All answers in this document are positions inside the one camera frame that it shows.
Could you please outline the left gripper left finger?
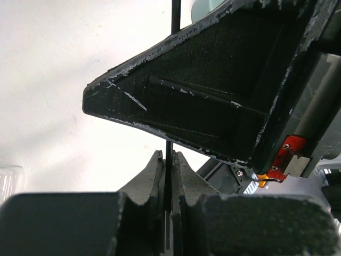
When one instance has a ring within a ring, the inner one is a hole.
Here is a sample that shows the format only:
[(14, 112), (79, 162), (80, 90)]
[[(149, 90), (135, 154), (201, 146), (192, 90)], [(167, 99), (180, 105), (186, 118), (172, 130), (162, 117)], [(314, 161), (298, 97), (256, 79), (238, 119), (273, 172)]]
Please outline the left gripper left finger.
[(1, 206), (1, 255), (160, 255), (163, 154), (116, 192), (27, 193)]

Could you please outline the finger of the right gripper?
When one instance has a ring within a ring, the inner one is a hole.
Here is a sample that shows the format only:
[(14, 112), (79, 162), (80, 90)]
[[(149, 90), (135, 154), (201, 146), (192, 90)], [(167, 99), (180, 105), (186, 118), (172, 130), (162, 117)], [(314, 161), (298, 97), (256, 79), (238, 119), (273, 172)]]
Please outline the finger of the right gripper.
[(248, 164), (265, 111), (251, 103), (262, 18), (233, 1), (108, 70), (83, 92), (85, 114), (224, 161)]

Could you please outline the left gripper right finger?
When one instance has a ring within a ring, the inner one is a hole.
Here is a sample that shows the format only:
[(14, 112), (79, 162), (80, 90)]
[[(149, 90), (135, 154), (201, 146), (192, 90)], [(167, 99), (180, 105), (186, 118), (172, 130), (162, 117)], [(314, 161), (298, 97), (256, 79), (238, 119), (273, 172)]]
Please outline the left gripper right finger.
[(174, 255), (340, 255), (331, 214), (304, 195), (229, 195), (173, 154)]

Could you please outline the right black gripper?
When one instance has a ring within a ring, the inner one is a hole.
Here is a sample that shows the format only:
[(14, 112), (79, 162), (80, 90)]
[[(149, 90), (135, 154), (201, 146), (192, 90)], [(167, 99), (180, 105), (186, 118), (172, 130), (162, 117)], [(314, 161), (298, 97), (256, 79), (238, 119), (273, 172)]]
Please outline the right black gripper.
[(257, 1), (262, 18), (251, 103), (265, 111), (250, 167), (284, 180), (335, 157), (340, 115), (340, 1)]

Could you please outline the clear plastic water bottle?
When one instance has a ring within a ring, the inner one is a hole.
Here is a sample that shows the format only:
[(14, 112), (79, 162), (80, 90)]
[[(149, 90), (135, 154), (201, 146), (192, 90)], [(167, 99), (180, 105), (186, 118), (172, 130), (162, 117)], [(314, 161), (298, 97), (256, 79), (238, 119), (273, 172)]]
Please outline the clear plastic water bottle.
[(23, 189), (24, 168), (18, 165), (1, 165), (1, 205)]

